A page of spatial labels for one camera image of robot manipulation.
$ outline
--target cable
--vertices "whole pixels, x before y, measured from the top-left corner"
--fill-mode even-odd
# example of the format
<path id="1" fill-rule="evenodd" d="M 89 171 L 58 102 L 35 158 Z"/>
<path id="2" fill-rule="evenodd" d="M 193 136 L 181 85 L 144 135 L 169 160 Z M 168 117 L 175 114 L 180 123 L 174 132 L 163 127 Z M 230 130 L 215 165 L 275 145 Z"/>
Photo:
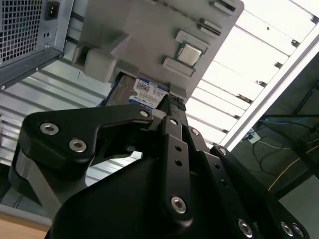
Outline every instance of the cable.
<path id="1" fill-rule="evenodd" d="M 22 195 L 19 195 L 18 199 L 16 200 L 16 202 L 12 205 L 12 207 L 14 208 L 14 206 L 18 203 L 19 199 L 22 197 Z"/>
<path id="2" fill-rule="evenodd" d="M 304 121 L 306 119 L 308 119 L 308 118 L 305 117 L 305 118 L 297 119 L 295 121 L 271 121 L 271 120 L 263 120 L 263 119 L 260 119 L 259 121 L 265 122 L 265 123 L 274 123 L 274 124 L 290 124 L 290 123 L 301 122 L 301 121 Z"/>
<path id="3" fill-rule="evenodd" d="M 311 128 L 311 127 L 306 126 L 306 125 L 304 125 L 304 124 L 297 123 L 296 121 L 291 121 L 291 122 L 274 122 L 274 121 L 262 120 L 262 119 L 260 119 L 259 121 L 264 122 L 264 123 L 274 123 L 274 124 L 296 124 L 296 125 L 299 125 L 299 126 L 302 126 L 302 127 L 305 127 L 305 128 L 307 128 L 307 129 L 309 129 L 310 132 L 319 132 L 319 130 L 317 130 L 317 129 L 315 129 L 315 128 Z"/>
<path id="4" fill-rule="evenodd" d="M 271 176 L 276 177 L 275 174 L 265 171 L 264 168 L 263 168 L 263 166 L 262 166 L 261 164 L 262 164 L 262 162 L 263 162 L 267 157 L 269 157 L 269 156 L 271 156 L 271 155 L 273 155 L 273 154 L 279 152 L 281 149 L 276 150 L 276 151 L 274 151 L 274 152 L 271 152 L 270 154 L 265 155 L 265 156 L 259 161 L 259 160 L 258 160 L 258 157 L 257 157 L 257 155 L 256 155 L 256 152 L 255 152 L 255 146 L 256 146 L 256 144 L 257 144 L 257 142 L 255 142 L 255 143 L 253 144 L 253 149 L 252 149 L 252 150 L 253 150 L 253 155 L 254 155 L 256 161 L 257 161 L 258 164 L 259 164 L 259 167 L 260 167 L 261 172 L 259 172 L 259 171 L 257 171 L 257 170 L 250 170 L 250 171 L 255 171 L 255 172 L 259 172 L 259 173 L 266 173 L 266 174 L 269 174 L 269 175 L 271 175 Z"/>
<path id="5" fill-rule="evenodd" d="M 23 195 L 20 197 L 20 200 L 19 200 L 19 202 L 18 202 L 18 204 L 16 205 L 15 208 L 18 208 L 18 206 L 20 205 L 20 202 L 21 202 L 22 198 L 23 198 Z"/>
<path id="6" fill-rule="evenodd" d="M 318 145 L 315 146 L 315 147 L 313 147 L 312 149 L 308 150 L 308 151 L 306 152 L 306 154 L 310 153 L 311 151 L 315 150 L 316 148 L 318 148 Z M 299 160 L 300 160 L 300 158 L 297 158 L 297 159 L 294 160 L 291 164 L 289 164 L 288 167 L 287 167 L 284 171 L 282 171 L 282 172 L 279 174 L 279 176 L 275 179 L 275 181 L 272 183 L 272 185 L 270 185 L 270 187 L 268 188 L 268 191 L 270 191 L 271 188 L 276 184 L 276 182 L 281 178 L 281 176 L 282 176 L 292 165 L 294 165 L 295 163 L 297 163 Z"/>
<path id="7" fill-rule="evenodd" d="M 319 138 L 316 138 L 316 139 L 314 139 L 312 141 L 309 141 L 307 144 L 311 144 L 311 143 L 317 142 L 318 140 L 319 140 Z"/>
<path id="8" fill-rule="evenodd" d="M 259 140 L 259 141 L 257 141 L 257 142 L 262 143 L 262 144 L 264 144 L 264 145 L 267 145 L 267 146 L 269 146 L 269 147 L 271 147 L 271 148 L 276 148 L 276 149 L 291 149 L 291 148 L 288 148 L 288 147 L 273 146 L 273 145 L 271 145 L 271 144 L 269 144 L 269 143 L 266 143 L 266 142 L 264 142 L 264 141 L 261 141 L 261 140 Z"/>

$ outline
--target bolt hole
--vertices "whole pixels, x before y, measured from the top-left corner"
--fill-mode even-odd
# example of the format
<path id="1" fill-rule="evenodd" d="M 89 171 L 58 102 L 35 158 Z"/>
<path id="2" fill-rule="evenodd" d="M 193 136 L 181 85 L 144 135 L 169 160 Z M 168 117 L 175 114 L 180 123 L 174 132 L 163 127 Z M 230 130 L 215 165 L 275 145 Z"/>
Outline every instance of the bolt hole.
<path id="1" fill-rule="evenodd" d="M 175 203 L 175 205 L 176 205 L 178 208 L 182 208 L 182 207 L 183 207 L 183 204 L 182 204 L 179 200 L 175 200 L 174 203 Z"/>
<path id="2" fill-rule="evenodd" d="M 52 132 L 52 131 L 54 131 L 54 128 L 53 128 L 52 126 L 47 125 L 47 126 L 45 127 L 45 130 L 46 130 L 46 131 L 49 131 L 49 132 Z"/>
<path id="3" fill-rule="evenodd" d="M 225 187 L 228 187 L 228 184 L 227 184 L 227 182 L 226 182 L 224 179 L 221 180 L 221 183 L 222 183 Z"/>
<path id="4" fill-rule="evenodd" d="M 175 149 L 178 151 L 178 152 L 181 152 L 181 148 L 179 146 L 175 146 Z"/>
<path id="5" fill-rule="evenodd" d="M 76 148 L 81 148 L 81 147 L 82 147 L 82 144 L 81 144 L 81 143 L 74 143 L 73 145 L 74 145 L 74 147 L 76 147 Z"/>
<path id="6" fill-rule="evenodd" d="M 181 166 L 183 165 L 179 160 L 175 160 L 175 164 L 176 164 L 178 167 L 181 167 Z"/>

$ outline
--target electrical outlet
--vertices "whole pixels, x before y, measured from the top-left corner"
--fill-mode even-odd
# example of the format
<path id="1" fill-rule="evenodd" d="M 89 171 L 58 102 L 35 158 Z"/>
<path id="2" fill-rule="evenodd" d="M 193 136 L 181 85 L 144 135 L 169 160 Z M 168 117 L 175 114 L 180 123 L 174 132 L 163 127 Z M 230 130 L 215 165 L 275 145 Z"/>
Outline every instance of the electrical outlet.
<path id="1" fill-rule="evenodd" d="M 255 132 L 255 130 L 253 128 L 251 128 L 248 131 L 247 137 L 249 137 L 248 141 L 251 143 L 256 143 L 257 141 L 259 141 L 261 139 L 260 136 Z"/>

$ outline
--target metal frame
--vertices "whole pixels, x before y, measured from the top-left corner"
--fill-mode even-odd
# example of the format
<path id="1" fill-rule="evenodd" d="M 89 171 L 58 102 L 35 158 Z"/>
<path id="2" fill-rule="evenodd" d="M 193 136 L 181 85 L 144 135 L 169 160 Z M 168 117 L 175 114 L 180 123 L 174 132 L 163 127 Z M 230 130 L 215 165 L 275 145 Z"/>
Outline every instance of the metal frame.
<path id="1" fill-rule="evenodd" d="M 44 16 L 48 1 L 42 0 L 36 46 L 28 54 L 8 60 L 6 65 L 3 64 L 3 67 L 0 68 L 0 91 L 7 89 L 63 56 L 62 52 L 74 0 L 56 1 L 60 3 L 58 18 L 46 21 Z"/>

